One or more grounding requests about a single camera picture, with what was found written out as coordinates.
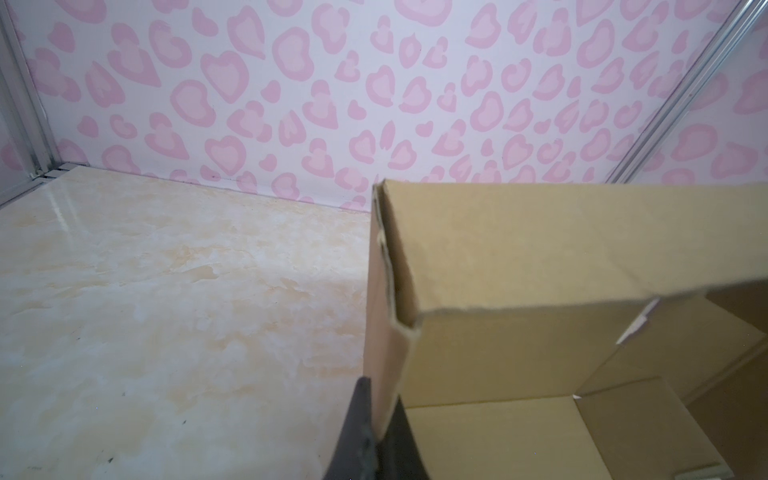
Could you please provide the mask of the brown cardboard paper box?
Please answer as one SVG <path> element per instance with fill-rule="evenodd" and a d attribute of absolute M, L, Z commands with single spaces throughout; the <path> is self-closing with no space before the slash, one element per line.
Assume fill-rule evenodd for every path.
<path fill-rule="evenodd" d="M 383 181 L 364 374 L 429 479 L 763 479 L 767 188 Z"/>

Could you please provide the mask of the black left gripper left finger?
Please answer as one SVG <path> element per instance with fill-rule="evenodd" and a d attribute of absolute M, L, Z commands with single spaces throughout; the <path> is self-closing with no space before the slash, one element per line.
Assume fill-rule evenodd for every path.
<path fill-rule="evenodd" d="M 371 380 L 357 379 L 324 480 L 373 480 L 377 475 Z"/>

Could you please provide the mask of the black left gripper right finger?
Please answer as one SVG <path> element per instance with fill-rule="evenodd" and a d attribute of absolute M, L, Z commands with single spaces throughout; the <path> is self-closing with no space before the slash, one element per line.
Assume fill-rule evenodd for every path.
<path fill-rule="evenodd" d="M 398 399 L 384 438 L 377 444 L 379 480 L 428 480 L 408 417 Z"/>

